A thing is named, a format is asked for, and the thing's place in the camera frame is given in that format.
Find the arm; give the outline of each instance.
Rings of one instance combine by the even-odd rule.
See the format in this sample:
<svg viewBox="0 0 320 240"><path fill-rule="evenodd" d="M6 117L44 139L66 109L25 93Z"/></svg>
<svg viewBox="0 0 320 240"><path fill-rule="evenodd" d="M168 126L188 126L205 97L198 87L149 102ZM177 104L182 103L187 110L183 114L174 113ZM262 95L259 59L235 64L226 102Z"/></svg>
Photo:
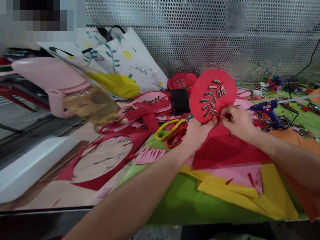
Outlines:
<svg viewBox="0 0 320 240"><path fill-rule="evenodd" d="M191 119L182 143L105 197L67 234L73 239L129 239L150 218L185 161L207 138L217 120Z"/></svg>
<svg viewBox="0 0 320 240"><path fill-rule="evenodd" d="M225 108L221 121L235 136L269 155L300 185L320 196L320 157L255 128L249 114L236 106Z"/></svg>

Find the yellow scissors handle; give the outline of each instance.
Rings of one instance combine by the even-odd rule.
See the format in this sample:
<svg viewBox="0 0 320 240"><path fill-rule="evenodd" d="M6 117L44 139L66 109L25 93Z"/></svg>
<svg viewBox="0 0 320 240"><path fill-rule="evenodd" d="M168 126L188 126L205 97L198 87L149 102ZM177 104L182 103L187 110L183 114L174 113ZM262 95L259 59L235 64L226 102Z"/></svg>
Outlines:
<svg viewBox="0 0 320 240"><path fill-rule="evenodd" d="M182 119L179 121L179 119L174 119L174 120L171 120L169 122L166 122L164 124L161 125L161 127L159 127L159 129L156 131L156 139L159 140L159 141L164 141L167 137L169 137L170 135L173 134L173 132L177 129L177 127L179 127L179 125L183 122L185 122L186 119ZM174 125L174 127L167 133L165 134L164 136L160 137L160 132L163 128L165 128L166 126L168 126L169 124L171 123L175 123L175 122L178 122L176 125Z"/></svg>

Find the scissors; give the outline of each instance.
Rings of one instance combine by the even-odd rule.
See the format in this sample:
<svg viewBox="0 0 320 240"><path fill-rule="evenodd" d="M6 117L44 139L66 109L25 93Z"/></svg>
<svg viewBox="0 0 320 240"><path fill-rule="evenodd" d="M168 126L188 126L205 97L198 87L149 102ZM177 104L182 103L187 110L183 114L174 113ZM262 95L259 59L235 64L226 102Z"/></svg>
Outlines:
<svg viewBox="0 0 320 240"><path fill-rule="evenodd" d="M159 127L159 129L156 131L156 139L159 141L165 141L164 142L165 145L170 149L178 146L182 142L181 138L185 135L185 133L187 131L188 122L191 118L193 118L192 113L190 113L186 118L184 118L182 120L175 119L175 120L172 120L172 121L169 121L169 122L162 124L161 127ZM175 122L177 122L177 124L174 125L174 127L167 134L160 137L161 130L164 129L169 124L175 123ZM176 131L176 129L181 124L183 124L183 126Z"/></svg>

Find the hand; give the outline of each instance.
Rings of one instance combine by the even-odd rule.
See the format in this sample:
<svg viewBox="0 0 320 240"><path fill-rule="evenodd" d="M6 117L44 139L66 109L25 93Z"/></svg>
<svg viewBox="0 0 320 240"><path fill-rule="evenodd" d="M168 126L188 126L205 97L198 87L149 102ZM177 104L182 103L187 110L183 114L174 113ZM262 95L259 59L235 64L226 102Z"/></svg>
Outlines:
<svg viewBox="0 0 320 240"><path fill-rule="evenodd" d="M188 122L186 136L181 144L189 149L197 151L206 140L208 133L216 125L217 121L218 119L215 118L203 125L197 119L191 118Z"/></svg>
<svg viewBox="0 0 320 240"><path fill-rule="evenodd" d="M260 132L253 126L249 114L235 105L224 108L220 118L226 128L246 142L250 142Z"/></svg>

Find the red scissors handle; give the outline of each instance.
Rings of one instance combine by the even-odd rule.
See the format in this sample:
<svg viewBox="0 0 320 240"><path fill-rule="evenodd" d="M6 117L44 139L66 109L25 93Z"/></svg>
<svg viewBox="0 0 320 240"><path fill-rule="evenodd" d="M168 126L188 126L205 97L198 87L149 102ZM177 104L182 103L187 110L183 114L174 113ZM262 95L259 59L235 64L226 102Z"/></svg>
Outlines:
<svg viewBox="0 0 320 240"><path fill-rule="evenodd" d="M183 127L181 127L179 130L177 130L170 137L167 138L167 140L164 142L165 145L167 146L167 148L170 148L170 149L174 148L182 142L181 138L185 135L185 132L187 131L187 129L186 129L187 126L188 126L188 123L186 123ZM174 143L175 138L178 137L178 135L180 135L180 136L177 139L177 142Z"/></svg>

